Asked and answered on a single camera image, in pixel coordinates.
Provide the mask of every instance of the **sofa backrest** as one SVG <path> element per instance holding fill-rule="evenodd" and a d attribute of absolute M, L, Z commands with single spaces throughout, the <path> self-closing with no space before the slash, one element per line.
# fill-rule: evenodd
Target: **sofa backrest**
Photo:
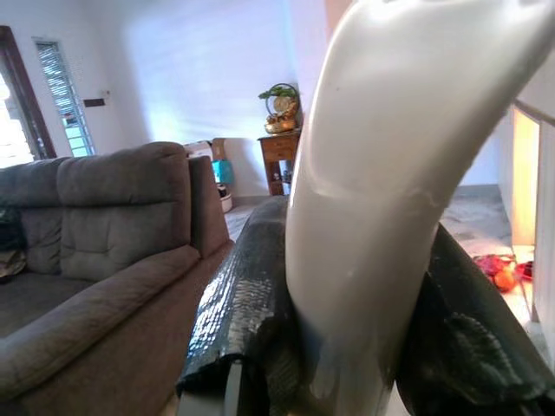
<path fill-rule="evenodd" d="M 37 176 L 38 166 L 48 171 L 48 185 Z M 55 177 L 50 170 L 57 171 Z M 22 211 L 31 271 L 51 273 L 55 262 L 56 271 L 65 276 L 99 281 L 144 257 L 190 242 L 189 169 L 178 144 L 151 143 L 109 156 L 14 166 L 0 171 L 0 192 L 10 183 L 14 188 L 13 177 L 16 196 L 7 197 L 7 203 Z M 30 191 L 39 183 L 48 187 L 39 191 L 41 198 Z M 41 218 L 35 221 L 29 212 L 38 207 L 31 210 L 28 205 L 39 199 L 49 205 L 40 207 Z M 35 265 L 32 237 L 46 224 L 45 218 L 52 224 L 52 263 Z"/>

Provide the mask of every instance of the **tiled floor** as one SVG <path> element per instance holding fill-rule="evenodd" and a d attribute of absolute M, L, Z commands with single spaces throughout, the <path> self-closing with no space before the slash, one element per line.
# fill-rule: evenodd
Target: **tiled floor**
<path fill-rule="evenodd" d="M 236 240 L 255 205 L 234 208 L 225 215 L 233 240 Z M 499 194 L 482 197 L 455 197 L 441 222 L 471 257 L 486 254 L 512 254 L 511 229 Z M 548 361 L 541 327 L 531 321 L 532 285 L 523 283 L 503 295 L 509 308 Z M 408 416 L 396 388 L 392 392 L 388 416 Z"/>

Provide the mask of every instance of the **brass pot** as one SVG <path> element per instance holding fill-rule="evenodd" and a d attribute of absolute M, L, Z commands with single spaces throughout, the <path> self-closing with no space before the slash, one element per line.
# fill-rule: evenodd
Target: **brass pot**
<path fill-rule="evenodd" d="M 266 124 L 264 127 L 269 134 L 280 134 L 294 130 L 297 127 L 297 121 L 295 119 L 281 120 L 277 123 Z"/>

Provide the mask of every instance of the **sofa armrest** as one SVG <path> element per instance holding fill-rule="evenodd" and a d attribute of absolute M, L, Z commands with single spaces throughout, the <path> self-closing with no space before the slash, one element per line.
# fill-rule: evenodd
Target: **sofa armrest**
<path fill-rule="evenodd" d="M 50 378 L 198 261 L 190 246 L 147 257 L 1 340 L 0 401 Z"/>
<path fill-rule="evenodd" d="M 191 245 L 204 257 L 229 241 L 210 158 L 189 159 L 191 176 Z"/>

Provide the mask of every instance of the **doorway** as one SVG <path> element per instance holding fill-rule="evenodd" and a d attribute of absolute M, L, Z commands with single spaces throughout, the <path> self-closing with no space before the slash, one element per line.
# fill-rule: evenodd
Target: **doorway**
<path fill-rule="evenodd" d="M 0 26 L 0 168 L 55 156 L 16 40 Z"/>

